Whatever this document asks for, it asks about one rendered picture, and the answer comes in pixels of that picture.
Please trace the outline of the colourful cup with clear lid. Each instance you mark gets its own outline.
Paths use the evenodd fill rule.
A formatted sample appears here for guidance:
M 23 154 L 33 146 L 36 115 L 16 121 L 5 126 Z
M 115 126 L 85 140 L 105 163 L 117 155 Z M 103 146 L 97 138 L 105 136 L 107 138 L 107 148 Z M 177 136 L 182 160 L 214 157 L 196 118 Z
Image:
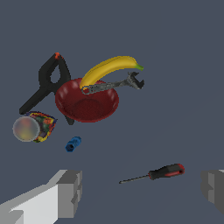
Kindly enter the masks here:
M 57 119 L 48 114 L 30 111 L 13 124 L 14 136 L 21 142 L 44 142 L 53 132 Z

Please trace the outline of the yellow banana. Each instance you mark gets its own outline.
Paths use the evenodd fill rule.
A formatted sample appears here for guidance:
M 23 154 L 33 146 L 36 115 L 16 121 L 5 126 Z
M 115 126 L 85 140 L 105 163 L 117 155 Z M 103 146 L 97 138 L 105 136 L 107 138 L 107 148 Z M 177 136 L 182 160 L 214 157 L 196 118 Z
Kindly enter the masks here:
M 80 89 L 86 89 L 87 86 L 94 85 L 105 75 L 126 68 L 135 68 L 140 71 L 144 70 L 144 68 L 140 66 L 133 57 L 116 56 L 111 59 L 104 60 L 100 64 L 91 68 L 82 78 Z

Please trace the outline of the red bowl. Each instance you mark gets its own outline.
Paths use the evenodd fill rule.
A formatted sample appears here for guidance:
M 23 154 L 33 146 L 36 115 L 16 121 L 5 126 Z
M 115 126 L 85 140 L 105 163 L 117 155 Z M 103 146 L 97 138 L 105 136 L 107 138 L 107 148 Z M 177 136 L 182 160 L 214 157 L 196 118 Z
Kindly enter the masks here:
M 83 94 L 80 83 L 81 78 L 70 80 L 56 92 L 55 103 L 64 116 L 82 123 L 95 123 L 116 111 L 119 97 L 114 89 Z

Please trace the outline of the black spring clamp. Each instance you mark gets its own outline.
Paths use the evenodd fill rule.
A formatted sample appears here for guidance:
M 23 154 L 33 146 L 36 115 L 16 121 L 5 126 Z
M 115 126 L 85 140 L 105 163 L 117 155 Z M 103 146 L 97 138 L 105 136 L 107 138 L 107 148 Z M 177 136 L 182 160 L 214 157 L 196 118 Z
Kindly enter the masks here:
M 59 67 L 60 77 L 55 83 L 51 81 L 55 67 Z M 19 114 L 24 115 L 50 93 L 56 94 L 58 89 L 71 80 L 67 64 L 64 58 L 56 52 L 38 71 L 39 89 L 38 91 L 19 109 Z

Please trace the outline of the red and black screwdriver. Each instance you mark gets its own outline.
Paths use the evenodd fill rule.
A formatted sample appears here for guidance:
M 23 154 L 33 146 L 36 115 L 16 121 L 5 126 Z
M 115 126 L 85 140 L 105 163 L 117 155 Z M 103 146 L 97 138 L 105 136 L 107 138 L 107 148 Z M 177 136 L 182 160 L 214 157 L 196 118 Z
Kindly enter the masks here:
M 185 173 L 185 167 L 182 164 L 170 164 L 166 165 L 160 169 L 149 171 L 147 175 L 138 178 L 131 178 L 127 180 L 120 181 L 120 184 L 124 184 L 130 181 L 135 181 L 138 179 L 144 179 L 149 177 L 151 180 L 160 179 L 160 178 L 170 178 Z

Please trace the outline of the grey adjustable wrench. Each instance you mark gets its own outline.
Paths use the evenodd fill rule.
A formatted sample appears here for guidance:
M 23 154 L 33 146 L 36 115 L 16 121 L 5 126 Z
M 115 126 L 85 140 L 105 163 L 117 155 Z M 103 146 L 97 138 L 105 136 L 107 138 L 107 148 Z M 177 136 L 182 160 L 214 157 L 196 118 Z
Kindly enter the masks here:
M 144 80 L 139 81 L 136 76 L 136 72 L 131 72 L 128 73 L 128 77 L 125 80 L 84 86 L 81 89 L 81 92 L 84 95 L 91 95 L 101 91 L 106 91 L 112 88 L 119 88 L 124 86 L 132 87 L 134 89 L 142 89 L 144 86 Z

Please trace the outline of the blue hex nut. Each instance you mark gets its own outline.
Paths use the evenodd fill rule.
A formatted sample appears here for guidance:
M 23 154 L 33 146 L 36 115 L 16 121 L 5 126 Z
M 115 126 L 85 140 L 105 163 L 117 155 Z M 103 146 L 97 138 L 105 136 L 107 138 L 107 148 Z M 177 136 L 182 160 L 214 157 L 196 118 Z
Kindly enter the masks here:
M 81 138 L 79 136 L 73 137 L 65 146 L 67 152 L 73 152 L 76 147 L 81 144 Z

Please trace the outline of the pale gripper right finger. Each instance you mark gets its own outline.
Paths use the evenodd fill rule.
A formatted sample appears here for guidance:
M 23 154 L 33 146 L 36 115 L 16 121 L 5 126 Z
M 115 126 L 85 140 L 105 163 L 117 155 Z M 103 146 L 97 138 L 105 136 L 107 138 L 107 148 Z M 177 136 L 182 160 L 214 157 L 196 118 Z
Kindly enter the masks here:
M 224 214 L 224 170 L 202 171 L 200 178 L 203 196 Z

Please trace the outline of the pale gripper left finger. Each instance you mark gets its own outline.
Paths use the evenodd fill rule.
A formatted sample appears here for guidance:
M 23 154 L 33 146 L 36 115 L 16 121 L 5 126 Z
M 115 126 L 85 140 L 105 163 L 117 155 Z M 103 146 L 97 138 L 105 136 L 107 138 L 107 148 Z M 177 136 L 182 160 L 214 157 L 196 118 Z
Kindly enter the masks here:
M 55 224 L 73 218 L 82 195 L 82 171 L 59 170 L 45 185 L 0 205 L 0 224 Z

